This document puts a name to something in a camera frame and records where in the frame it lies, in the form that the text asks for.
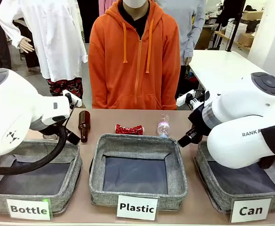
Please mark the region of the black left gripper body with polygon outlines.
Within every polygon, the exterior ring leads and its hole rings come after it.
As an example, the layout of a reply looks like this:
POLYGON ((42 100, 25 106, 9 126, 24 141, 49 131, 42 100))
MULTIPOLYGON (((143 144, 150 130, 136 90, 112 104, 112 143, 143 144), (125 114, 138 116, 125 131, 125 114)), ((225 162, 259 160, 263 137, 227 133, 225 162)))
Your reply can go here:
POLYGON ((67 129, 62 124, 53 124, 42 130, 42 137, 47 140, 67 140, 67 129))

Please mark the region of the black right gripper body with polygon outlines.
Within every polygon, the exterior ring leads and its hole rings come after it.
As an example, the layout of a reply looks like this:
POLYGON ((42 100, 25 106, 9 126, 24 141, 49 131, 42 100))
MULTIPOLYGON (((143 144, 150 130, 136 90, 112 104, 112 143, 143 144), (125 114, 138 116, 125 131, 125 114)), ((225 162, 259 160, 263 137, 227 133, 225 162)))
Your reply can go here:
POLYGON ((196 132, 198 135, 208 136, 211 129, 206 125, 202 117, 204 103, 195 108, 188 116, 189 121, 192 123, 191 131, 196 132))

